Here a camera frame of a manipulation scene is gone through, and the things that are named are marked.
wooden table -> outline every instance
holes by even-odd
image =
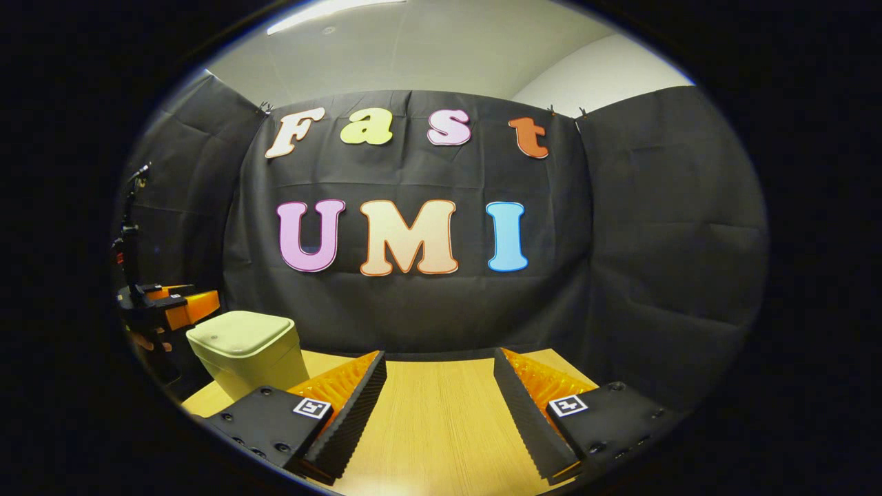
[[[552,349],[525,355],[588,380]],[[351,359],[303,352],[311,377]],[[346,472],[333,486],[316,484],[347,496],[533,496],[572,481],[549,486],[539,478],[493,378],[492,358],[386,367],[383,392]],[[209,417],[232,403],[212,382],[183,407]]]

orange letter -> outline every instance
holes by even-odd
[[[543,159],[549,156],[549,149],[540,147],[536,135],[545,136],[545,128],[536,125],[530,117],[521,117],[508,121],[508,126],[518,132],[518,148],[527,156]]]
[[[423,274],[449,274],[460,268],[450,246],[450,217],[456,204],[446,199],[432,199],[420,208],[413,227],[409,228],[394,203],[375,199],[362,203],[368,218],[368,259],[362,264],[364,275],[389,275],[392,264],[385,259],[385,248],[395,258],[401,272],[414,265],[422,246],[422,260],[416,268]]]

pink letter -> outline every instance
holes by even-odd
[[[436,110],[429,116],[429,137],[432,145],[462,145],[472,137],[465,123],[468,114],[462,110]]]
[[[299,201],[283,203],[276,209],[281,218],[279,245],[285,263],[301,272],[325,270],[337,257],[337,219],[346,210],[341,199],[323,199],[316,204],[316,212],[322,217],[321,246],[315,253],[304,252],[300,247],[300,219],[306,214],[306,204]]]

letter i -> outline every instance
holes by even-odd
[[[487,205],[487,213],[493,217],[493,233],[496,252],[487,262],[497,272],[513,272],[527,266],[527,259],[520,252],[520,217],[524,206],[511,201],[494,201]]]

